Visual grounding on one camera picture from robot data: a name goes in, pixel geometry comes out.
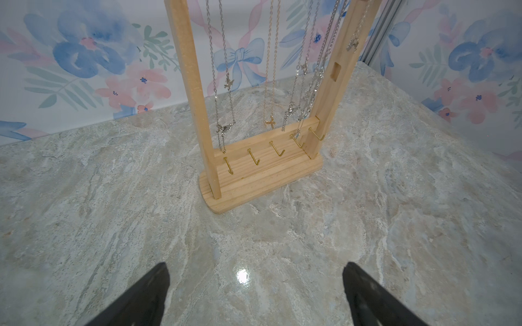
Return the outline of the wooden jewelry display stand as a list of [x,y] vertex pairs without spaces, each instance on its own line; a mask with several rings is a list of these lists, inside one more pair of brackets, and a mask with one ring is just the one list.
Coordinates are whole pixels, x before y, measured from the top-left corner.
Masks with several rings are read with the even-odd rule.
[[311,108],[311,117],[284,131],[271,130],[213,148],[187,1],[166,1],[184,88],[205,170],[199,178],[203,199],[224,213],[322,168],[319,154],[336,110],[364,48],[380,1],[352,1]]

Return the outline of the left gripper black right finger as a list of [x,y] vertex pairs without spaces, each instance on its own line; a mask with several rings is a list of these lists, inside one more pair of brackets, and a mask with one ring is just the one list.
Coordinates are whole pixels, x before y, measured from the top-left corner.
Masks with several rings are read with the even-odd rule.
[[343,269],[343,285],[354,325],[426,324],[354,262]]

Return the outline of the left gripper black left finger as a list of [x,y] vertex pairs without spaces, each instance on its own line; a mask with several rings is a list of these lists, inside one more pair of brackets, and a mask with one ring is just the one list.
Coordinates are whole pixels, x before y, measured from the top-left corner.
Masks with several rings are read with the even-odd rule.
[[168,267],[160,262],[88,324],[160,325],[169,286]]

